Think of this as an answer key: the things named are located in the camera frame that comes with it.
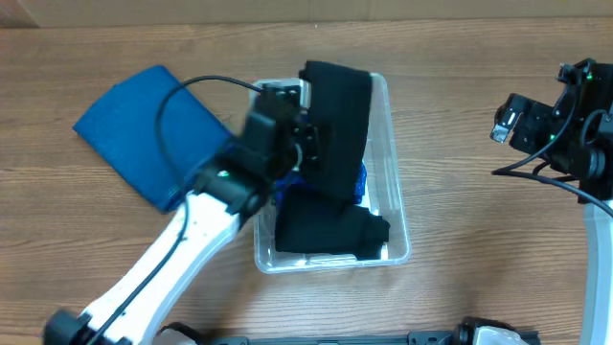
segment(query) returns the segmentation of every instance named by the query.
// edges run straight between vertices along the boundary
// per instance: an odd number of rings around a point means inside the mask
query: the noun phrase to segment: clear plastic container
[[[396,142],[392,128],[392,114],[387,82],[383,76],[372,74],[373,95],[363,162],[368,173],[366,194],[360,206],[368,207],[372,214],[383,216],[390,222],[390,241],[381,248],[380,260],[358,261],[354,255],[294,254],[275,250],[274,206],[264,206],[255,219],[255,259],[258,268],[268,274],[364,267],[400,265],[409,260],[411,245],[409,228],[404,217],[404,203],[396,156]],[[259,80],[256,85],[291,80]]]

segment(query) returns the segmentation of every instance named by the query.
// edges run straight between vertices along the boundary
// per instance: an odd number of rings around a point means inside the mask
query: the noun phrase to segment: wood grain tabletop
[[[577,343],[582,207],[554,187],[490,175],[523,156],[488,136],[511,92],[552,104],[561,62],[613,61],[611,33],[613,18],[0,31],[0,344],[39,343],[56,309],[79,312],[107,291],[169,219],[72,130],[92,102],[154,64],[182,80],[254,81],[295,77],[307,59],[386,78],[411,260],[264,275],[248,224],[168,322],[262,338],[446,330],[477,315]],[[245,90],[192,91],[240,129]]]

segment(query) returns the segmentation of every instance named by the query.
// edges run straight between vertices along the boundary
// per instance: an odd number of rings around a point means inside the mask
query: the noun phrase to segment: black cloth
[[[303,172],[305,181],[330,198],[352,201],[368,134],[373,81],[370,73],[308,61],[299,77],[311,84],[308,120],[329,126],[322,168]]]
[[[291,186],[277,217],[276,250],[301,254],[353,254],[380,259],[390,223],[368,209]]]

